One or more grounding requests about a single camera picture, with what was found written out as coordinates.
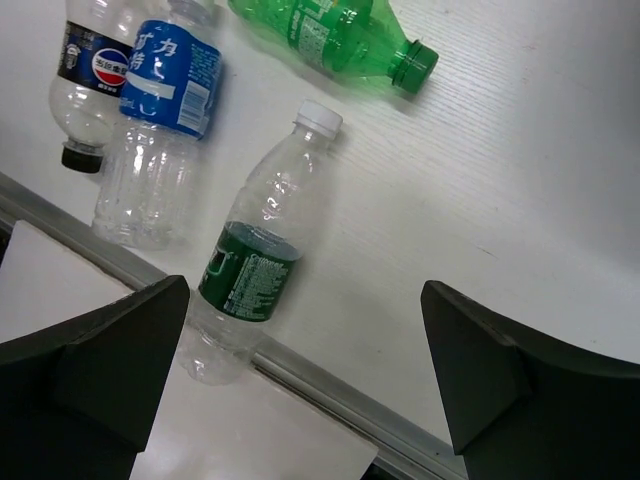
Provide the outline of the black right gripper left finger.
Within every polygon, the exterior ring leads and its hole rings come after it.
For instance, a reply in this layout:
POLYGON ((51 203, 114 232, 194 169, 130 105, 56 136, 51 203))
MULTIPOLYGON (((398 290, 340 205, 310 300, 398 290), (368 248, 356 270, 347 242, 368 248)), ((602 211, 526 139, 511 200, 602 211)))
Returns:
POLYGON ((127 479, 147 446, 190 298, 171 275, 1 345, 1 476, 127 479))

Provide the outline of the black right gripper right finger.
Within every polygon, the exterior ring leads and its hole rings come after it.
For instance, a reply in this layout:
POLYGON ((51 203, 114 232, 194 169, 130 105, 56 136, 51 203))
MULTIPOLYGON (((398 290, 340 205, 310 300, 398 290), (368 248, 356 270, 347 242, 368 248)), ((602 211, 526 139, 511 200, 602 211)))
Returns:
POLYGON ((453 450, 471 479, 636 479, 639 367, 435 280, 421 307, 453 450))

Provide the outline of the clear bottle blue label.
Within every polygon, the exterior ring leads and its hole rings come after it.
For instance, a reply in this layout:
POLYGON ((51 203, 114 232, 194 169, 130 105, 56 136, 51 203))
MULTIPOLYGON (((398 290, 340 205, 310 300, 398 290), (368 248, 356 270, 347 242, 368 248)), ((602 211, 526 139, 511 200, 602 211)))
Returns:
POLYGON ((92 220, 106 241, 163 250, 183 234, 222 70, 214 7, 169 1, 137 31, 92 220))

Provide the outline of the clear Pepsi bottle black cap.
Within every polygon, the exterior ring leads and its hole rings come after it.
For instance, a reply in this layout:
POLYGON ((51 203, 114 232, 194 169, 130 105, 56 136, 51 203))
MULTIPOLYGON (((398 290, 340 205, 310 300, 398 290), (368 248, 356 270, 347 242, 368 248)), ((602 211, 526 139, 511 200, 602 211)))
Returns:
POLYGON ((49 107, 66 135, 62 165, 95 174, 118 114, 136 31, 136 8, 131 1, 67 1, 65 7, 49 107))

